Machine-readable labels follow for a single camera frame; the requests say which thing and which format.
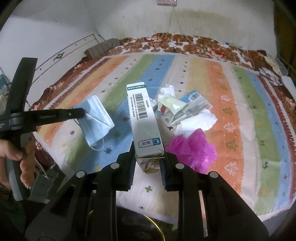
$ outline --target pink plastic bag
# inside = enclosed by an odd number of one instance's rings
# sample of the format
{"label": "pink plastic bag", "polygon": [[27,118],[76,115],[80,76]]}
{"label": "pink plastic bag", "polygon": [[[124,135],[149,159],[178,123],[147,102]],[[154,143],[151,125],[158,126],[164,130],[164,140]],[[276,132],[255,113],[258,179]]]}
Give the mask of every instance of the pink plastic bag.
{"label": "pink plastic bag", "polygon": [[179,162],[204,174],[217,159],[216,148],[207,142],[202,129],[195,130],[187,140],[182,135],[173,137],[170,143],[165,144],[165,150],[175,154]]}

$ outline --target human hand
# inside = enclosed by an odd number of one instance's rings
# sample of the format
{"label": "human hand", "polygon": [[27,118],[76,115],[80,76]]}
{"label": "human hand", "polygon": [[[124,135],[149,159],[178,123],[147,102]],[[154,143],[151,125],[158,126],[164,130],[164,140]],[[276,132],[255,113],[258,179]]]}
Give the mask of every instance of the human hand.
{"label": "human hand", "polygon": [[26,188],[31,187],[34,183],[35,142],[30,140],[25,149],[27,155],[22,158],[22,152],[18,150],[10,141],[0,139],[0,183],[9,190],[11,190],[11,186],[6,171],[6,157],[14,161],[21,162],[20,169],[22,174],[20,179]]}

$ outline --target blue logo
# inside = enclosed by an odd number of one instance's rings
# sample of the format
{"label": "blue logo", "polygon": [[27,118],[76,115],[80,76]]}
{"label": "blue logo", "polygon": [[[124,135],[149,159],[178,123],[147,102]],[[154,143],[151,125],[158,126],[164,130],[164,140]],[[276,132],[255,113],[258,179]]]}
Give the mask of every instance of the blue logo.
{"label": "blue logo", "polygon": [[153,139],[153,145],[159,145],[160,144],[160,139],[159,138],[154,138]]}

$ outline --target electrical outlet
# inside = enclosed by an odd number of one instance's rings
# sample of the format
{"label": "electrical outlet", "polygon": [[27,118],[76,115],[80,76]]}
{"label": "electrical outlet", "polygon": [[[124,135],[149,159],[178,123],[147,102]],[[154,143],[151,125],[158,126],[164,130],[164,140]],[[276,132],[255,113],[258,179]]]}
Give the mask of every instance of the electrical outlet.
{"label": "electrical outlet", "polygon": [[177,0],[156,0],[158,6],[177,6]]}

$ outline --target finger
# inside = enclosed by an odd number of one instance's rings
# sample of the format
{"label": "finger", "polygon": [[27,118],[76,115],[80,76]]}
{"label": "finger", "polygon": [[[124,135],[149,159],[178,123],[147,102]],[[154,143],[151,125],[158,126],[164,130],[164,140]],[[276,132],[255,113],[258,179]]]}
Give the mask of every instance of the finger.
{"label": "finger", "polygon": [[11,141],[0,139],[0,157],[7,157],[14,161],[22,159],[22,152]]}
{"label": "finger", "polygon": [[20,169],[22,171],[21,181],[29,188],[34,183],[34,170],[35,170],[35,142],[29,141],[26,146],[27,155],[23,157],[20,163]]}
{"label": "finger", "polygon": [[26,188],[29,188],[33,186],[35,178],[34,178],[34,172],[23,172],[20,176],[20,180],[25,185]]}

